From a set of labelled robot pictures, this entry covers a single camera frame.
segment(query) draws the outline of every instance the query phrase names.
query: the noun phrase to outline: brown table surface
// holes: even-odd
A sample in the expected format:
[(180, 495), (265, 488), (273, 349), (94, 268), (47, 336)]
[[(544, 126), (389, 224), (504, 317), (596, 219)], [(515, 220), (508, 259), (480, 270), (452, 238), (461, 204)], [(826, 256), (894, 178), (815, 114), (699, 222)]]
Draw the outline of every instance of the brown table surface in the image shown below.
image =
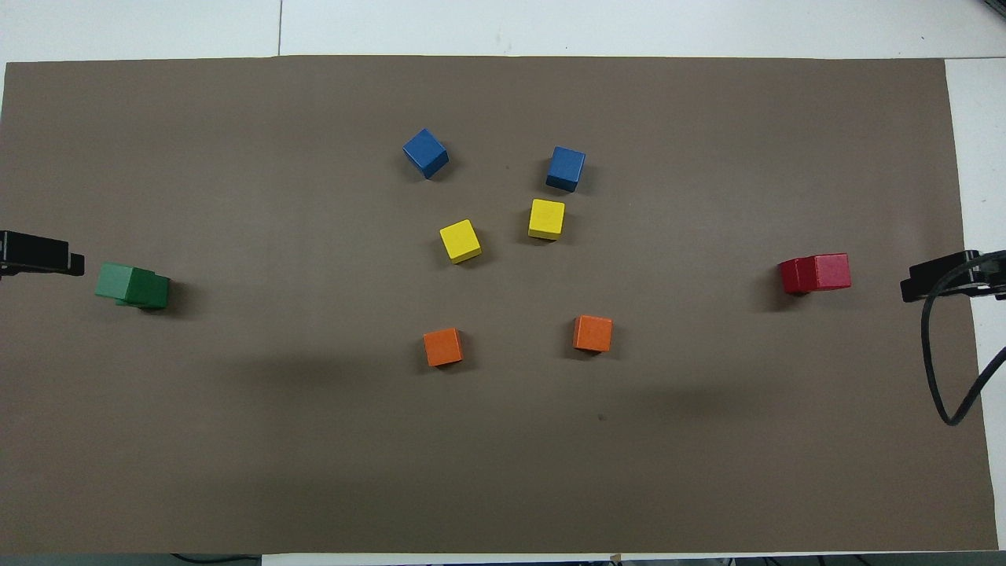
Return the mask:
[[(11, 63), (4, 97), (2, 227), (88, 272), (0, 281), (0, 553), (996, 545), (981, 408), (941, 423), (898, 294), (963, 248), (942, 61)], [(830, 251), (852, 289), (782, 294)], [(171, 307), (94, 297), (104, 260)], [(571, 349), (584, 314), (611, 353)], [(959, 399), (967, 302), (934, 328)]]

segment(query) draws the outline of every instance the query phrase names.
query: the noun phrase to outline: black cable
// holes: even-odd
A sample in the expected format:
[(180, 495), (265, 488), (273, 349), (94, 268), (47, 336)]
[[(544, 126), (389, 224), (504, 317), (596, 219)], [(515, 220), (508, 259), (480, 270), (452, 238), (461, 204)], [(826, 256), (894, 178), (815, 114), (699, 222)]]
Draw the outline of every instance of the black cable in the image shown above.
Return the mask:
[(937, 385), (936, 373), (933, 371), (933, 350), (930, 345), (930, 315), (933, 313), (933, 304), (941, 294), (947, 291), (947, 286), (950, 285), (952, 278), (984, 261), (1000, 258), (1006, 258), (1006, 250), (982, 253), (948, 270), (937, 280), (937, 285), (930, 291), (930, 295), (926, 298), (926, 304), (923, 306), (923, 365), (926, 366), (926, 380), (930, 384), (930, 395), (933, 396), (933, 402), (937, 406), (940, 418), (950, 426), (960, 424), (965, 415), (968, 414), (968, 411), (971, 410), (971, 406), (978, 400), (978, 395), (982, 393), (982, 388), (992, 379), (992, 374), (995, 374), (999, 370), (999, 367), (1006, 362), (1006, 348), (1000, 350), (999, 354), (992, 359), (992, 362), (989, 362), (989, 365), (982, 370), (982, 373), (978, 375), (978, 379), (975, 380), (971, 389), (968, 390), (968, 394), (964, 397), (964, 400), (961, 401), (961, 406), (954, 412), (954, 416), (949, 416), (947, 408), (944, 407), (943, 398), (940, 396), (940, 387)]
[(189, 564), (223, 564), (224, 562), (238, 562), (240, 560), (261, 560), (259, 556), (252, 556), (249, 554), (234, 554), (232, 556), (224, 556), (222, 558), (189, 558), (181, 554), (171, 553), (178, 560), (183, 562), (188, 562)]

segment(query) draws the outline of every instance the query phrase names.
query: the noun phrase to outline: block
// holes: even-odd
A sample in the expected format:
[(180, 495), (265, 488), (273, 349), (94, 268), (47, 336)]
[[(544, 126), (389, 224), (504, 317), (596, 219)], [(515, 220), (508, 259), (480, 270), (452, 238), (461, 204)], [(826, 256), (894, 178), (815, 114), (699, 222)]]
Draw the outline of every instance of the block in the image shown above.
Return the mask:
[(527, 234), (545, 239), (558, 239), (562, 234), (562, 216), (565, 202), (554, 200), (531, 200), (531, 221), (527, 224)]
[(805, 295), (831, 292), (852, 287), (848, 253), (822, 253), (795, 257), (779, 263), (783, 273), (783, 291)]
[(450, 160), (447, 156), (447, 148), (430, 130), (423, 128), (420, 133), (412, 136), (405, 145), (401, 147), (405, 152), (405, 157), (415, 165), (415, 168), (423, 173), (423, 176), (430, 178), (441, 167), (447, 165)]
[(548, 165), (548, 176), (545, 177), (545, 184), (569, 192), (576, 190), (576, 183), (579, 182), (579, 173), (583, 170), (585, 159), (585, 153), (555, 146), (555, 149), (552, 150), (552, 162)]
[(423, 335), (423, 346), (427, 349), (427, 363), (431, 367), (461, 362), (461, 336), (457, 329), (445, 329)]
[(475, 235), (475, 227), (468, 218), (442, 227), (441, 239), (444, 240), (444, 247), (447, 248), (451, 262), (458, 263), (482, 252), (479, 238)]
[(168, 281), (167, 276), (153, 270), (105, 261), (95, 295), (115, 300), (120, 307), (164, 309), (168, 307)]
[(576, 318), (572, 330), (572, 347), (588, 352), (608, 352), (612, 350), (611, 319), (581, 315)]

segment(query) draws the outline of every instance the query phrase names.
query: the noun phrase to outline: black bracket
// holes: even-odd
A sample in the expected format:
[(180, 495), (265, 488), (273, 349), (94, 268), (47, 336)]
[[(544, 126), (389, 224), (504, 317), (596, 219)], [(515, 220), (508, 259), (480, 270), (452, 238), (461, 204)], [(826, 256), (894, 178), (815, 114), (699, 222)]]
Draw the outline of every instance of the black bracket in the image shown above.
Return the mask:
[[(976, 249), (965, 249), (909, 266), (908, 277), (901, 280), (901, 301), (909, 304), (925, 300), (950, 269), (980, 254)], [(996, 301), (1006, 301), (1006, 259), (991, 258), (951, 278), (947, 290), (940, 294), (941, 298), (948, 296), (995, 296)]]
[(0, 276), (18, 272), (83, 274), (83, 255), (61, 239), (0, 229)]

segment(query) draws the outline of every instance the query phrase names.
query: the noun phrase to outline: white floor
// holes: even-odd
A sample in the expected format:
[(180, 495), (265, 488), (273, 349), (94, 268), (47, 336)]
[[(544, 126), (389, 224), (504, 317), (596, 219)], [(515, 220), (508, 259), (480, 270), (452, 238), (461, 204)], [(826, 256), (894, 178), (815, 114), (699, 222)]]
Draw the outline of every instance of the white floor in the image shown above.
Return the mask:
[[(1006, 19), (979, 0), (0, 0), (2, 62), (322, 53), (953, 59), (947, 80), (965, 243), (1006, 247)], [(972, 309), (984, 366), (1006, 345), (1006, 302), (976, 300)], [(999, 546), (1006, 548), (1006, 376), (982, 397)], [(267, 562), (447, 561), (434, 558), (283, 555)], [(548, 559), (458, 561), (508, 558)]]

